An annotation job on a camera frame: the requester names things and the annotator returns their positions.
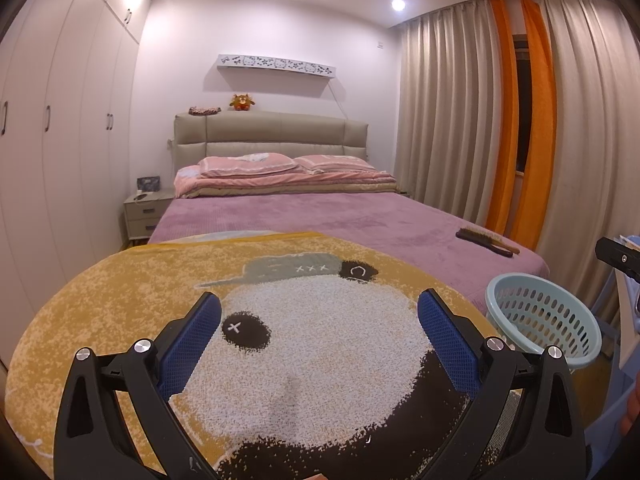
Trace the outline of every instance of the floor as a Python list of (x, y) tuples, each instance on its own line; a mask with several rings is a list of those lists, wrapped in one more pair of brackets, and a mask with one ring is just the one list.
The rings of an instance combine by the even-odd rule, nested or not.
[(572, 375), (585, 428), (602, 413), (610, 374), (611, 361), (601, 354), (592, 365), (576, 370)]

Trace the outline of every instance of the yellow rug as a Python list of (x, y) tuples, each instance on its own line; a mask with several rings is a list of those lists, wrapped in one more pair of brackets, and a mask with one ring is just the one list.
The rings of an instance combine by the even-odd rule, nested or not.
[[(222, 323), (170, 403), (222, 478), (410, 478), (466, 405), (418, 323), (433, 287), (493, 334), (459, 293), (386, 254), (315, 233), (148, 245), (114, 254), (55, 295), (11, 362), (6, 416), (52, 476), (56, 416), (84, 346), (126, 351), (182, 317), (205, 290)], [(126, 394), (145, 464), (162, 471)]]

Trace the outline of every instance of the upholstered headboard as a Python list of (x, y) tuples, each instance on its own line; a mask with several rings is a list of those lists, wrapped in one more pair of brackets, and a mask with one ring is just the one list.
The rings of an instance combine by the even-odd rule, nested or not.
[(367, 125), (359, 121), (276, 112), (178, 114), (174, 121), (174, 171), (206, 156), (275, 152), (367, 158)]

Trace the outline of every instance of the human hand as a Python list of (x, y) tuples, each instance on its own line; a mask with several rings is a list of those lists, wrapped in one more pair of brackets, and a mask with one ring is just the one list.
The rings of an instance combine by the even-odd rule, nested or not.
[(638, 372), (638, 376), (636, 377), (636, 387), (629, 394), (629, 398), (626, 400), (626, 413), (620, 420), (620, 433), (622, 436), (625, 436), (631, 426), (638, 418), (638, 414), (640, 413), (640, 372)]

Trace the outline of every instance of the metal screw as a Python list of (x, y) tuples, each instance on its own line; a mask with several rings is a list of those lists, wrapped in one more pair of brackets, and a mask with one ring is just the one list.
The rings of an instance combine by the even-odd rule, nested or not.
[(151, 348), (151, 341), (149, 341), (149, 339), (141, 339), (140, 341), (137, 341), (135, 345), (133, 345), (133, 349), (139, 354), (143, 354), (150, 348)]
[(76, 359), (78, 361), (84, 361), (91, 355), (91, 351), (88, 348), (81, 348), (76, 352)]
[(486, 340), (486, 345), (491, 350), (495, 350), (495, 351), (499, 351), (499, 350), (502, 350), (504, 348), (504, 343), (502, 342), (502, 339), (497, 338), (497, 337), (490, 337), (489, 339), (487, 339)]
[(559, 359), (562, 357), (562, 350), (559, 349), (557, 346), (550, 346), (547, 352), (549, 352), (549, 355), (553, 359)]

